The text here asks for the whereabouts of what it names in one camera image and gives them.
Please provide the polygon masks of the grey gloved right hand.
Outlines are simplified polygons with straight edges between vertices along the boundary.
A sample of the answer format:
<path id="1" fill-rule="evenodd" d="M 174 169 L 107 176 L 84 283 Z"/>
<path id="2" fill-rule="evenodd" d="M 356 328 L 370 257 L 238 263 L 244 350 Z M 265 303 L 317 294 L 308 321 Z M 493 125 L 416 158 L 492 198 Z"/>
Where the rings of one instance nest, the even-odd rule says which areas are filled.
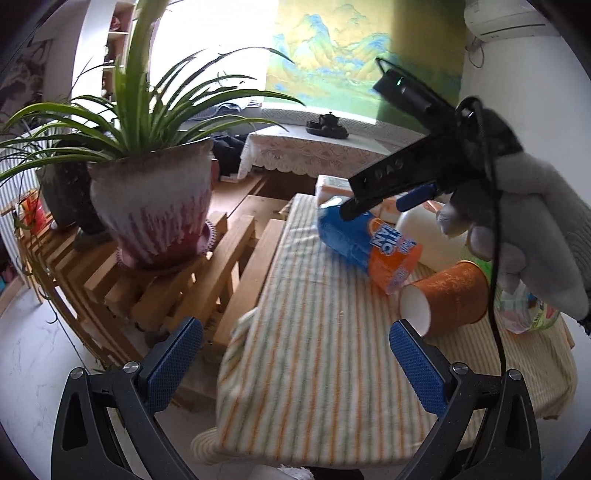
<path id="1" fill-rule="evenodd" d="M 477 257 L 499 264 L 498 284 L 533 295 L 590 327 L 590 207 L 550 163 L 524 152 L 482 105 L 482 153 L 492 184 L 459 187 L 437 215 L 448 236 L 467 233 Z"/>

